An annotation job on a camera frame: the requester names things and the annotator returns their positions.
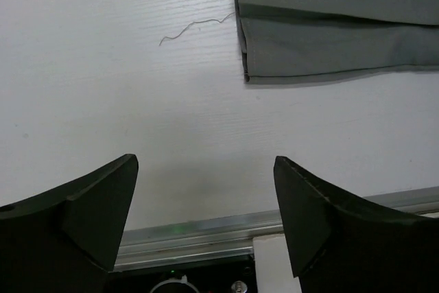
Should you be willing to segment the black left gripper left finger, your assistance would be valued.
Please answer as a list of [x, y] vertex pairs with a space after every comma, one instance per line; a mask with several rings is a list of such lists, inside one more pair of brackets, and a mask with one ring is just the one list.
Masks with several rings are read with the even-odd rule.
[[125, 154], [83, 177], [1, 207], [2, 292], [102, 292], [139, 171]]

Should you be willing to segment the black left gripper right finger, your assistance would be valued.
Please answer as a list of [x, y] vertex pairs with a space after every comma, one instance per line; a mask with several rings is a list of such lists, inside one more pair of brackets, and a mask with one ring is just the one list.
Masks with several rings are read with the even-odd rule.
[[303, 292], [437, 292], [438, 221], [363, 199], [287, 157], [274, 184]]

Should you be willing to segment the grey pleated skirt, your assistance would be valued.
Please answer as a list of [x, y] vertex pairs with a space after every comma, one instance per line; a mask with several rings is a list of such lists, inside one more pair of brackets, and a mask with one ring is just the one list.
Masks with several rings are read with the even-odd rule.
[[235, 0], [245, 81], [438, 69], [438, 0]]

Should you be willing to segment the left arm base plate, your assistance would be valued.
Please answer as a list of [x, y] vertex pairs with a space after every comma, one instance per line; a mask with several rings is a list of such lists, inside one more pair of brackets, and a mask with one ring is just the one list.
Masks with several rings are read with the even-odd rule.
[[249, 255], [114, 272], [105, 292], [257, 292]]

